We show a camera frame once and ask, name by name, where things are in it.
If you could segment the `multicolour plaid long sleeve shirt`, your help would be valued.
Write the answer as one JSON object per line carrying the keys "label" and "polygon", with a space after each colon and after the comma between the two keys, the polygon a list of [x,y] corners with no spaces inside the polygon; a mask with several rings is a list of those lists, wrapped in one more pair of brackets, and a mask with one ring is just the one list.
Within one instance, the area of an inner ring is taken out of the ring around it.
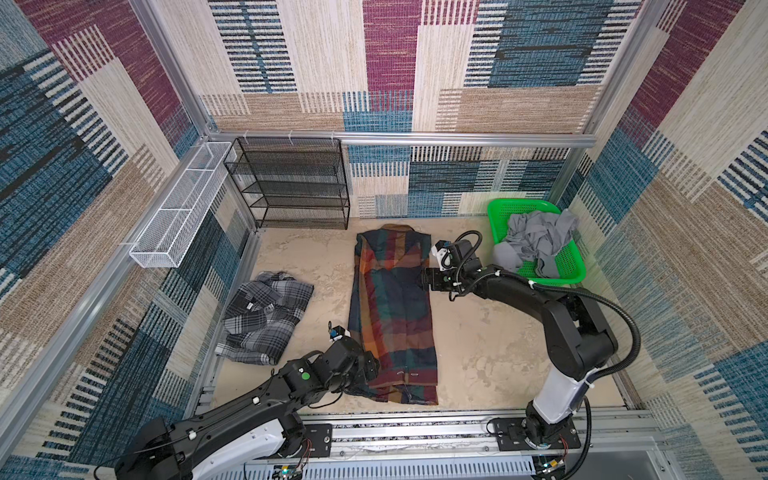
{"label": "multicolour plaid long sleeve shirt", "polygon": [[356,236],[348,330],[379,362],[378,376],[350,395],[411,405],[438,403],[430,293],[431,236],[386,224]]}

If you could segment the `grey plaid long sleeve shirt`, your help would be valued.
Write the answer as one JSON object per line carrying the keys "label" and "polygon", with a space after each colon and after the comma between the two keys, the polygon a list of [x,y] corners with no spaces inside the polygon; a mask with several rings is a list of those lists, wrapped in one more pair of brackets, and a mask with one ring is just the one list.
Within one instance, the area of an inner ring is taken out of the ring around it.
{"label": "grey plaid long sleeve shirt", "polygon": [[233,362],[276,366],[303,319],[314,286],[287,272],[264,271],[239,286],[223,319],[216,354]]}

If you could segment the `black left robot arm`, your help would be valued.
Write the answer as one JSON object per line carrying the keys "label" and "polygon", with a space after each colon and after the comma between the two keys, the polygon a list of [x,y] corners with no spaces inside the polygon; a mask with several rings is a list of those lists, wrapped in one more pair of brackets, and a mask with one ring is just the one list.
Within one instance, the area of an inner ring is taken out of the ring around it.
{"label": "black left robot arm", "polygon": [[118,479],[210,479],[251,459],[298,452],[305,427],[298,415],[328,393],[365,386],[379,362],[354,339],[338,336],[324,351],[287,362],[250,392],[168,426],[145,424],[115,461]]}

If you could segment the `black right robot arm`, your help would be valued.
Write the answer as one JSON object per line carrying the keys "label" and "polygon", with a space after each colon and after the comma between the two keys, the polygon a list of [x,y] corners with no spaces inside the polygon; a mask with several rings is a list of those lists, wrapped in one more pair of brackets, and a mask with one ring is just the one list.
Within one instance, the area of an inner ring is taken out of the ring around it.
{"label": "black right robot arm", "polygon": [[539,321],[551,368],[525,417],[506,436],[525,442],[528,449],[550,448],[573,428],[574,412],[618,342],[598,302],[585,291],[557,289],[496,265],[484,266],[475,251],[463,237],[437,242],[431,248],[437,266],[422,275],[422,285],[452,299],[474,295],[500,302]]}

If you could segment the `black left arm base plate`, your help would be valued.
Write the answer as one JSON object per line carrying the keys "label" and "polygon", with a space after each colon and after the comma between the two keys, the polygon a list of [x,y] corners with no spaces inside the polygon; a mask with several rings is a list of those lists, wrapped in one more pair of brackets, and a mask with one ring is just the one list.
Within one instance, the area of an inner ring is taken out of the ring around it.
{"label": "black left arm base plate", "polygon": [[333,440],[333,425],[331,423],[309,423],[304,425],[303,435],[299,442],[288,450],[289,459],[300,457],[329,458]]}

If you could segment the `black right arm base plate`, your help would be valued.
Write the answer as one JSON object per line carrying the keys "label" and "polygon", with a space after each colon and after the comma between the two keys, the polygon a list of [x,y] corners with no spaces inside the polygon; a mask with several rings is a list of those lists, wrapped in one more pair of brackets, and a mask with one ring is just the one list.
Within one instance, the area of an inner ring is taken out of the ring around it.
{"label": "black right arm base plate", "polygon": [[556,424],[537,418],[509,417],[490,421],[500,451],[580,449],[582,441],[571,416]]}

